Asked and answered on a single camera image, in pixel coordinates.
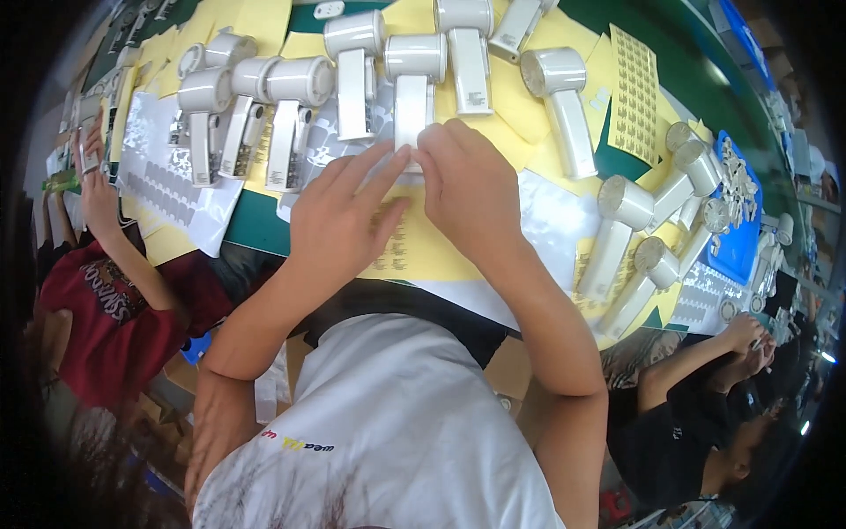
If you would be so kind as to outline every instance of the worker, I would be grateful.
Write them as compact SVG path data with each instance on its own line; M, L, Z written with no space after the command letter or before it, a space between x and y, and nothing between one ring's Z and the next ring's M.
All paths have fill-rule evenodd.
M339 158L308 184L291 212L290 257L200 364L185 478L194 526L595 529L607 418L599 354L520 230L514 169L451 119L364 183L392 150ZM508 304L533 373L555 395L534 454L468 348L400 313L326 330L291 407L256 425L253 382L301 320L382 255L409 198L382 202L411 160L423 168L426 216Z
M86 156L102 159L101 124L102 110L81 140ZM83 406L122 415L188 338L249 294L264 264L258 260L272 256L224 247L219 259L192 251L153 267L121 230L118 192L99 170L85 175L81 203L96 240L52 265L25 341L51 368L42 375L47 384L61 379Z
M608 451L644 506L666 509L718 494L741 519L762 511L789 469L798 428L781 420L787 414L769 412L738 424L726 396L772 364L774 350L772 337L744 312L717 336L642 369L637 387L609 394ZM704 377L696 376L700 369Z

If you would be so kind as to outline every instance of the red t-shirt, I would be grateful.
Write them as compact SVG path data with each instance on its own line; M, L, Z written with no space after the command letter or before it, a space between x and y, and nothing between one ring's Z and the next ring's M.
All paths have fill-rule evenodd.
M100 243L71 251L47 275L39 302L73 313L59 377L88 406L134 399L179 351L233 309L199 251L157 268L191 315L188 329L174 311L154 311Z

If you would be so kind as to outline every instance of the plastic tray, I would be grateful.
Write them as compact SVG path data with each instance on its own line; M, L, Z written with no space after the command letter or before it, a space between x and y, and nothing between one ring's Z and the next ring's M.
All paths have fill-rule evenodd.
M755 70L761 76L766 87L770 91L777 90L775 83L772 81L772 75L770 75L770 68L766 64L761 44L758 44L755 36L752 35L752 30L746 25L743 15L740 14L730 0L720 0L720 8L722 8L722 12L726 15L726 21L731 26L734 36L737 37L740 46L749 54Z
M722 161L723 141L728 137L725 130L720 130L717 136L717 141L714 142L714 152ZM739 158L744 159L740 149L732 142L732 148ZM755 171L752 170L751 165L747 162L746 173L749 174L752 181L758 186L758 192L755 193L755 201L758 202L758 208L755 211L755 218L751 222L743 221L738 228L729 224L729 232L720 235L720 251L716 256L711 254L711 242L705 248L705 256L708 266L722 273L733 281L745 286L749 283L752 275L752 265L755 264L755 254L758 248L758 234L761 232L761 212L764 209L764 193L761 190L761 182L755 176ZM722 194L722 185L711 193L714 198L719 198Z

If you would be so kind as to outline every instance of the green workbench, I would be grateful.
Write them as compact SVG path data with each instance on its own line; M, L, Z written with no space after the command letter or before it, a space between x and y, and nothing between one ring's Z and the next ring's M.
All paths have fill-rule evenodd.
M147 38L181 24L193 14L197 2L182 0L168 21L148 22L142 37ZM383 8L388 3L347 3L345 13ZM769 118L740 68L703 22L701 15L681 1L644 0L561 0L567 15L595 31L608 32L613 23L643 41L658 57L661 85L705 121L715 135L724 129L744 153L761 181L764 208L770 215L788 212L799 215L794 187L783 159L779 141L770 129ZM323 21L312 16L314 6L294 6L288 30L319 33ZM90 79L96 80L113 65L116 54L107 55L112 28L101 47ZM715 75L714 67L722 71ZM642 161L607 145L608 119L596 149L596 166L602 178L622 174L635 180L649 167ZM794 244L787 249L791 262L805 249L805 233L797 230ZM288 223L276 216L276 201L270 196L245 190L235 207L225 240L278 255L290 251Z

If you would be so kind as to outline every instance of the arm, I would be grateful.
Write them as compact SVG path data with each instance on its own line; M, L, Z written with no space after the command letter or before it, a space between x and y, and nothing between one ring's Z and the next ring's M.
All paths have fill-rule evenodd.
M253 381L273 362L294 326L379 257L408 205L394 201L378 225L371 220L409 162L409 149L357 194L367 173L391 151L377 144L333 161L291 212L291 255L223 324L203 358L194 404L195 448L185 495L189 516L209 473L258 433Z
M520 230L517 175L479 132L451 119L418 138L426 215L502 296L538 381L555 395L536 458L571 529L595 528L607 390L584 318Z
M102 159L100 139L102 110L97 115L91 132L85 139L85 152L96 152ZM74 163L81 167L79 149L73 149ZM103 251L112 258L121 272L144 296L154 311L175 311L179 321L187 328L190 316L182 303L168 288L162 275L129 242L118 224L118 191L114 189L99 169L91 171L82 182L82 214L88 229L100 243Z
M754 377L761 369L772 364L775 356L776 340L764 332L761 347L751 350L745 356L717 370L706 382L706 389L716 393L728 394L735 384Z
M44 191L41 195L41 217L44 220L44 244L50 243L49 248L53 248L52 240L52 225L50 224L50 191Z
M64 205L64 191L56 193L56 206L58 207L58 220L62 224L62 239L66 240L71 248L76 248L78 241L74 233L74 227L70 225L68 208Z
M750 344L760 338L763 332L761 324L744 312L738 314L717 336L686 347L645 368L640 372L637 386L638 413L667 402L667 392L673 386L715 358L729 351L745 355Z

